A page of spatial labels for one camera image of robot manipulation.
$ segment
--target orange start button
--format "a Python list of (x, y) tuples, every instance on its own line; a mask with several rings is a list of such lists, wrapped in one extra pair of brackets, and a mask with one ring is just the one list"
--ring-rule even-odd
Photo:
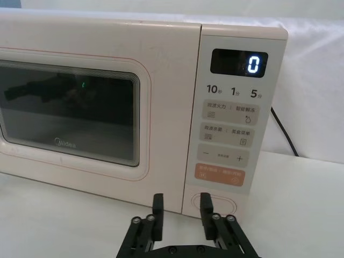
[(240, 187), (245, 179), (245, 171), (197, 163), (195, 178)]

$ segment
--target button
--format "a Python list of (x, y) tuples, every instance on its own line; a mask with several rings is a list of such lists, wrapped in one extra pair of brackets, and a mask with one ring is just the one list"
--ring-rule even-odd
[(245, 171), (198, 163), (195, 178), (240, 187), (245, 179)]
[(256, 125), (260, 108), (257, 105), (207, 99), (203, 104), (203, 118), (241, 125)]
[(208, 144), (198, 145), (198, 160), (244, 168), (247, 166), (248, 158), (249, 151), (247, 150), (213, 146)]
[(238, 147), (251, 147), (254, 130), (251, 128), (222, 124), (202, 123), (199, 139), (208, 142), (220, 142)]
[[(235, 214), (235, 212), (237, 211), (237, 204), (232, 199), (222, 196), (211, 195), (211, 200), (213, 202), (214, 211), (219, 213), (221, 216)], [(200, 193), (192, 197), (191, 203), (194, 207), (199, 209)]]

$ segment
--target control panel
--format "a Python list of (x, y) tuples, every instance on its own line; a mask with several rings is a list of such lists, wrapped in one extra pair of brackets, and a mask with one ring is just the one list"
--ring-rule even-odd
[(287, 34), (237, 27), (223, 35), (202, 29), (186, 190), (250, 190)]

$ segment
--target digital display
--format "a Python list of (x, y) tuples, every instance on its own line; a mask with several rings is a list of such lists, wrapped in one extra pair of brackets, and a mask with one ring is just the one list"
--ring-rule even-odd
[(213, 74), (261, 78), (267, 62), (268, 54), (265, 52), (216, 48), (212, 53), (210, 71)]

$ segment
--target microwave oven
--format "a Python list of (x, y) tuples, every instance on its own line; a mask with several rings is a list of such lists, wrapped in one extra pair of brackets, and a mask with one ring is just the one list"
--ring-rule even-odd
[(288, 33), (0, 10), (0, 171), (241, 217)]

